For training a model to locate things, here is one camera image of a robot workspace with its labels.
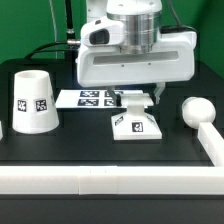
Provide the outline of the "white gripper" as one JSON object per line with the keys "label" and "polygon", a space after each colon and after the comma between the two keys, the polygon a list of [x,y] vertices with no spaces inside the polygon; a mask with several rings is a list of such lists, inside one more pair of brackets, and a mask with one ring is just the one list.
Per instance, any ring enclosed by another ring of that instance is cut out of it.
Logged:
{"label": "white gripper", "polygon": [[[160,34],[147,53],[125,54],[125,26],[106,17],[85,24],[77,59],[77,80],[83,87],[119,86],[157,83],[154,102],[160,102],[164,82],[185,81],[194,75],[193,31]],[[116,106],[121,96],[113,87],[107,92]]]}

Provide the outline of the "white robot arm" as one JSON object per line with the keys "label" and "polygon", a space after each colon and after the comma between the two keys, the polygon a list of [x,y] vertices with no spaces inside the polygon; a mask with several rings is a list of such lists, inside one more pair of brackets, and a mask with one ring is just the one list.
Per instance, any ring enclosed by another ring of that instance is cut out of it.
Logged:
{"label": "white robot arm", "polygon": [[167,82],[194,75],[197,34],[181,24],[161,27],[161,0],[86,0],[86,6],[77,58],[81,86],[105,87],[121,105],[116,86],[154,83],[158,97]]}

